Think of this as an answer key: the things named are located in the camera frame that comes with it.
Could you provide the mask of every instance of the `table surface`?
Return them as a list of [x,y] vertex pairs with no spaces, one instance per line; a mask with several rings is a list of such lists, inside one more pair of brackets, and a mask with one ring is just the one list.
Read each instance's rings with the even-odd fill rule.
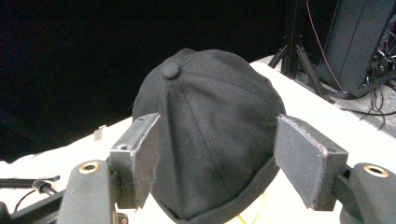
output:
[[[369,124],[359,121],[359,118],[322,100],[265,63],[252,63],[251,66],[271,80],[282,97],[288,115],[305,120],[349,152],[349,166],[369,162],[396,173],[394,138],[378,132]],[[94,141],[91,134],[69,146],[29,155],[11,164],[0,162],[0,178],[44,178],[61,175],[55,188],[65,189],[72,168],[84,161],[105,160],[108,150],[131,123],[132,118],[129,118],[105,127],[99,141]],[[0,189],[0,201],[5,202],[8,210],[12,212],[15,204],[28,191],[29,189]],[[21,203],[20,208],[45,197],[47,196],[34,193]],[[229,223],[339,223],[341,207],[337,202],[333,212],[306,209],[289,180],[280,171],[265,193],[240,217]],[[173,223],[151,196],[143,209],[123,212],[129,215],[131,223]]]

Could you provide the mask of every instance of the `black fabric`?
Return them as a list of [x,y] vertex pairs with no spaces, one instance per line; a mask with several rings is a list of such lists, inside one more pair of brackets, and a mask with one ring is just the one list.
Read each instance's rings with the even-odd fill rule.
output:
[[165,60],[134,101],[134,118],[153,112],[162,115],[163,151],[152,195],[176,223],[226,222],[274,179],[276,116],[285,108],[239,56],[183,49]]

